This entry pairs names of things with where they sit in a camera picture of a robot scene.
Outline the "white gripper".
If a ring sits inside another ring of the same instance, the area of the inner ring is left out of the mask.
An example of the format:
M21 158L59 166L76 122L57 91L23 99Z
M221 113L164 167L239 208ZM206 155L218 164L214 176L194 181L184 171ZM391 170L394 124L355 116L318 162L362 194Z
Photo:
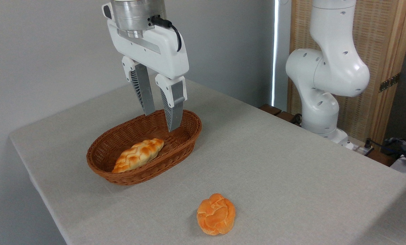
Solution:
M145 30L142 38L120 36L111 19L107 25L117 51L124 55L122 65L128 82L133 86L146 116L155 112L153 93L147 67L159 73L155 82L160 88L169 132L177 129L182 121L183 103L187 100L186 80L189 62L184 41L178 52L174 30L155 26Z

